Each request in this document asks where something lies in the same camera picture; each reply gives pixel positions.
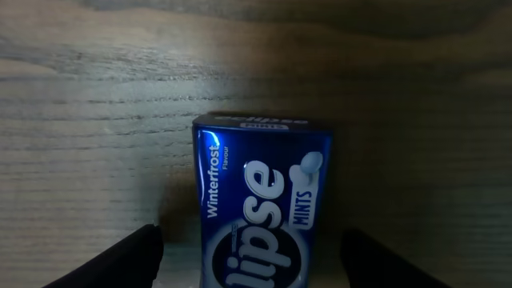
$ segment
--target brand logo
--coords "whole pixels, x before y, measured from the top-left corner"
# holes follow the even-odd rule
[[[305,281],[307,248],[282,219],[273,202],[285,179],[260,161],[248,162],[244,177],[252,195],[243,205],[244,219],[219,230],[207,247],[208,286],[295,287]]]
[[[258,123],[282,123],[282,124],[307,124],[307,120],[291,120],[264,117],[242,117],[242,116],[217,116],[217,120],[234,120],[240,122],[258,122]]]

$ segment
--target eclipse mints package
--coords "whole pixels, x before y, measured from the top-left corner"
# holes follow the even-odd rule
[[[307,120],[194,120],[201,288],[306,287],[331,132]]]

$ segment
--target wooden table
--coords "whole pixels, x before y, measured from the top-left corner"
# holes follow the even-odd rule
[[[0,283],[160,222],[154,286],[197,287],[190,124],[244,110],[338,127],[311,287],[348,287],[348,226],[453,287],[510,287],[509,3],[0,1]]]

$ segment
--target wood grain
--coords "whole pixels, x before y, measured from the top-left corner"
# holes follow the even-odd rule
[[[197,287],[190,124],[244,110],[338,127],[311,286],[348,286],[358,226],[453,287],[510,287],[511,19],[506,0],[1,0],[2,286],[160,222],[154,286]]]

